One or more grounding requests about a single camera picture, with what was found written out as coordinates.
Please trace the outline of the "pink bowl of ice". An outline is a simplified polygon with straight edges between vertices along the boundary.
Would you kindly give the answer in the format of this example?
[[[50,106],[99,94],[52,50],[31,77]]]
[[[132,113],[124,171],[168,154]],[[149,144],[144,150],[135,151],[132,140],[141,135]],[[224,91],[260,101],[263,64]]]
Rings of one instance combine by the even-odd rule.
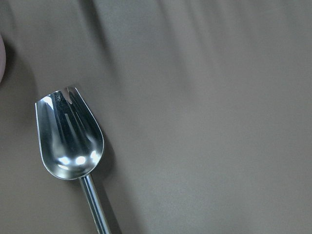
[[[0,36],[0,82],[3,79],[6,66],[6,51],[2,36]]]

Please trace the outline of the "steel ice scoop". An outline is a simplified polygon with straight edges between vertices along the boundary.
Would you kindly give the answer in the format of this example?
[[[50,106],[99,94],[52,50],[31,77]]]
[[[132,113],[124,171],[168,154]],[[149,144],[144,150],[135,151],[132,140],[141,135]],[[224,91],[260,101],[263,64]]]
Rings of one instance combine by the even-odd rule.
[[[105,141],[86,102],[77,88],[65,87],[37,101],[35,111],[44,167],[56,178],[79,180],[98,233],[111,233],[91,176]]]

